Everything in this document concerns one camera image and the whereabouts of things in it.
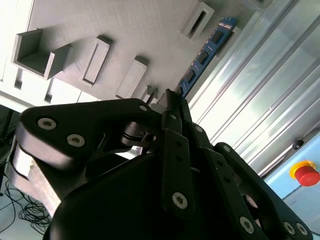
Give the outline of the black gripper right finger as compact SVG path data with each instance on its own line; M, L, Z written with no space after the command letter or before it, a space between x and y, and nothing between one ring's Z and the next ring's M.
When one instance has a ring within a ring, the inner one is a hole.
M213 187L210 230L219 240L311 240L307 225L257 175L228 144L212 145L206 132L193 123L187 101L179 113L189 134L196 168L200 170L202 194Z

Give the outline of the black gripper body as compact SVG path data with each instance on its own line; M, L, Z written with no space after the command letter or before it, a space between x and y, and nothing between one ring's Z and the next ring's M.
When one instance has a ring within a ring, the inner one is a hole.
M217 190L192 171L195 214L182 221L165 212L160 161L150 155L71 192L57 208L46 240L239 240Z

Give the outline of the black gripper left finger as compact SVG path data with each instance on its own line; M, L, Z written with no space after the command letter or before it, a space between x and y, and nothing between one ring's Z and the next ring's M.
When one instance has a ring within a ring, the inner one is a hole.
M166 90L158 103L137 98L32 107L15 130L10 164L24 183L17 188L53 216L75 189L105 173L103 160L141 147L160 161L160 202L179 218L193 214L187 101Z

